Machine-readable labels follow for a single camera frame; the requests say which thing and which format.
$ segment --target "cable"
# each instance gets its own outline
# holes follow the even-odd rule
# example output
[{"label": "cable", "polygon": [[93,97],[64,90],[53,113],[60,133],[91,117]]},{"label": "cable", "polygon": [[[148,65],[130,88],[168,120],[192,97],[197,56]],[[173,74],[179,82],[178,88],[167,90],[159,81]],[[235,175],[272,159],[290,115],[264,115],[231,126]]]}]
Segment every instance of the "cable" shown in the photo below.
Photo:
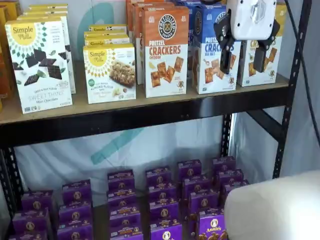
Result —
[{"label": "cable", "polygon": [[301,63],[302,63],[302,70],[303,70],[303,75],[304,75],[304,85],[305,85],[305,91],[306,91],[306,97],[308,100],[308,106],[309,106],[309,110],[310,110],[310,114],[311,114],[311,119],[312,119],[312,123],[313,123],[313,127],[314,127],[314,131],[315,131],[315,136],[320,148],[320,134],[319,134],[319,128],[318,128],[318,124],[317,124],[317,120],[315,117],[315,112],[314,112],[314,108],[312,105],[312,100],[311,100],[311,95],[310,95],[310,86],[309,86],[309,80],[308,80],[308,75],[307,75],[307,68],[306,68],[306,63],[305,63],[305,58],[304,58],[304,54],[303,54],[303,49],[302,49],[302,44],[299,38],[299,34],[298,34],[298,30],[296,27],[296,23],[294,20],[294,16],[292,14],[290,5],[288,0],[284,0],[285,4],[286,4],[286,8],[288,9],[288,14],[292,23],[292,28],[294,31],[294,35],[296,38],[296,42],[298,44],[298,48],[299,48],[299,52],[300,52],[300,58],[301,58]]}]

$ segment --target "snack box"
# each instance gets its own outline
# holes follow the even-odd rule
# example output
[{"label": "snack box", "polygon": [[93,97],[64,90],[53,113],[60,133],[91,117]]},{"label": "snack box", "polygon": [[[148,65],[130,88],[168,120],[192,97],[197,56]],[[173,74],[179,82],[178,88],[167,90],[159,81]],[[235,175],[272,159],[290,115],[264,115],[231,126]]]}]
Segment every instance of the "snack box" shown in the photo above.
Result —
[{"label": "snack box", "polygon": [[134,188],[135,176],[132,170],[111,172],[107,175],[109,190]]},{"label": "snack box", "polygon": [[233,156],[217,157],[212,159],[212,172],[215,175],[217,172],[236,169],[236,159]]},{"label": "snack box", "polygon": [[127,34],[107,35],[86,37],[84,45],[88,47],[99,47],[108,44],[129,44],[130,40]]},{"label": "snack box", "polygon": [[230,72],[225,74],[220,70],[222,52],[213,28],[214,23],[218,23],[225,14],[226,6],[222,4],[195,7],[192,81],[199,94],[236,89],[241,42],[235,41],[231,47]]},{"label": "snack box", "polygon": [[108,192],[108,204],[110,207],[123,207],[136,202],[136,189],[114,189]]},{"label": "snack box", "polygon": [[124,30],[127,32],[127,26],[125,24],[91,24],[89,31],[105,31],[105,30]]},{"label": "snack box", "polygon": [[72,105],[60,17],[8,21],[5,29],[22,113]]},{"label": "snack box", "polygon": [[85,31],[85,38],[94,38],[96,36],[109,36],[109,35],[124,35],[126,32],[123,29],[105,30],[105,31]]},{"label": "snack box", "polygon": [[90,179],[64,184],[62,198],[65,205],[74,201],[92,202]]},{"label": "snack box", "polygon": [[220,208],[201,209],[198,213],[197,239],[227,240],[224,210]]},{"label": "snack box", "polygon": [[74,72],[74,65],[73,59],[71,54],[71,45],[70,45],[70,38],[69,38],[69,28],[68,28],[68,21],[67,21],[67,13],[54,13],[51,14],[47,9],[46,10],[39,10],[39,11],[32,11],[28,15],[21,15],[18,17],[18,20],[35,20],[35,19],[47,19],[49,17],[57,17],[61,18],[62,28],[63,28],[63,36],[64,36],[64,44],[65,44],[65,53],[61,53],[60,56],[66,59],[69,71],[69,82],[71,93],[76,93],[76,85],[75,85],[75,72]]},{"label": "snack box", "polygon": [[148,191],[149,201],[175,198],[177,196],[177,188],[171,181],[149,186]]},{"label": "snack box", "polygon": [[90,201],[73,201],[60,206],[59,221],[71,222],[79,219],[92,219],[92,204]]},{"label": "snack box", "polygon": [[140,224],[140,211],[136,203],[110,207],[110,227]]},{"label": "snack box", "polygon": [[48,238],[53,239],[48,209],[18,211],[12,219],[12,223],[16,234],[23,234],[28,231],[46,231]]},{"label": "snack box", "polygon": [[280,30],[266,52],[264,72],[258,72],[254,69],[255,53],[259,47],[258,41],[248,40],[242,42],[239,74],[237,78],[237,83],[242,87],[274,84],[276,82],[287,11],[286,4],[278,3],[276,5],[275,19],[280,24]]},{"label": "snack box", "polygon": [[58,240],[93,240],[94,231],[91,218],[60,223],[57,231]]},{"label": "snack box", "polygon": [[144,234],[139,223],[110,227],[111,240],[143,240]]},{"label": "snack box", "polygon": [[152,186],[171,181],[171,170],[169,166],[158,167],[145,171],[146,184]]},{"label": "snack box", "polygon": [[190,193],[208,189],[210,185],[211,180],[204,174],[185,178],[182,182],[182,197],[187,200]]},{"label": "snack box", "polygon": [[150,220],[179,217],[179,203],[175,197],[149,202]]},{"label": "snack box", "polygon": [[178,218],[158,219],[150,223],[151,240],[182,240],[182,223]]},{"label": "snack box", "polygon": [[145,96],[186,94],[188,8],[145,7],[142,26]]}]

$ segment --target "almond flour bar box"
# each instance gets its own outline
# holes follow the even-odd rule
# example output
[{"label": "almond flour bar box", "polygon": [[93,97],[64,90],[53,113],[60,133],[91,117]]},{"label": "almond flour bar box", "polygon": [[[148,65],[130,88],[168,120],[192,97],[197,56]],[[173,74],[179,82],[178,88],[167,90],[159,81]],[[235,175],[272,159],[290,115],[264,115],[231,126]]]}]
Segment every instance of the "almond flour bar box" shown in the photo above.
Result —
[{"label": "almond flour bar box", "polygon": [[60,18],[5,24],[22,113],[72,105]]},{"label": "almond flour bar box", "polygon": [[198,5],[194,14],[193,85],[199,94],[232,91],[236,89],[241,42],[231,47],[230,73],[220,70],[221,47],[214,24],[226,14],[226,6]]},{"label": "almond flour bar box", "polygon": [[136,99],[132,43],[83,48],[89,104]]},{"label": "almond flour bar box", "polygon": [[188,8],[145,8],[142,25],[145,96],[186,94]]}]

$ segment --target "orange cracker box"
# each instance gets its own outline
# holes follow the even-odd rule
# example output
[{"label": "orange cracker box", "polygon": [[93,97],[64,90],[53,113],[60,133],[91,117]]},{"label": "orange cracker box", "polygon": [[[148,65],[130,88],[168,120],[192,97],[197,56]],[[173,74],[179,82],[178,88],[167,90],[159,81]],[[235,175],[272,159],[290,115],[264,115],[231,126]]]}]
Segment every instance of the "orange cracker box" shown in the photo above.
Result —
[{"label": "orange cracker box", "polygon": [[135,74],[137,84],[143,84],[143,37],[142,37],[142,11],[144,7],[168,7],[173,8],[175,5],[172,2],[150,2],[150,3],[135,3],[133,4],[133,44],[135,45]]},{"label": "orange cracker box", "polygon": [[149,7],[142,13],[145,96],[185,94],[189,9]]}]

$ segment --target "chocolate image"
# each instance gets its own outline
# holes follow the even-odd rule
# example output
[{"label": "chocolate image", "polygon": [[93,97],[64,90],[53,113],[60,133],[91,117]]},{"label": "chocolate image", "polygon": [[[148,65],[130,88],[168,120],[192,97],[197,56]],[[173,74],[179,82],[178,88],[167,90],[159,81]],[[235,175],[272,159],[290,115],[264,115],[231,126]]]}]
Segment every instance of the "chocolate image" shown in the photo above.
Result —
[{"label": "chocolate image", "polygon": [[34,84],[34,83],[38,82],[38,80],[39,80],[39,76],[37,74],[31,75],[31,76],[28,77],[28,79],[26,80],[24,85],[28,86],[30,84]]},{"label": "chocolate image", "polygon": [[60,80],[62,79],[61,70],[59,66],[49,65],[47,67],[48,67],[50,78],[60,79]]}]

